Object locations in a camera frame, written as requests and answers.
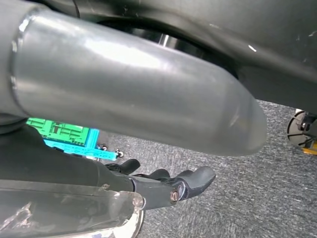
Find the small wheel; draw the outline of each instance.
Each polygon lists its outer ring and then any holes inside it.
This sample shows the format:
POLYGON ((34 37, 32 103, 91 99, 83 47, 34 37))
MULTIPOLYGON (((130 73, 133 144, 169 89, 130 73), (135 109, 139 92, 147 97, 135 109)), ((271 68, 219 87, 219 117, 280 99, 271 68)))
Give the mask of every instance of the small wheel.
POLYGON ((300 130, 300 123, 303 117, 305 116, 304 111, 300 111, 294 115, 288 123, 287 130, 288 139, 293 145, 306 147, 307 144, 312 142, 312 139, 303 135, 303 130, 300 130))
POLYGON ((117 154, 117 158, 122 158, 123 156, 125 156, 125 153, 123 153, 122 151, 119 149, 116 149, 115 153, 117 154))
POLYGON ((108 147, 106 144, 100 144, 100 145, 98 145, 98 147, 99 149, 103 150, 103 151, 108 150, 108 147))

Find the carpet floor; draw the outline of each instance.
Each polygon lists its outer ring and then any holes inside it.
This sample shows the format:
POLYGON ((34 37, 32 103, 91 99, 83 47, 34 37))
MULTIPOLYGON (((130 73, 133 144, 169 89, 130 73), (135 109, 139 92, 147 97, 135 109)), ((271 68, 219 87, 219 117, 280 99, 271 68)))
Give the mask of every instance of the carpet floor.
POLYGON ((317 156, 288 143, 285 131, 294 109, 260 103, 269 134, 252 156, 219 157, 106 132, 100 141, 124 151, 124 160, 139 160, 140 173, 216 171, 199 197, 147 211, 139 238, 317 238, 317 156))

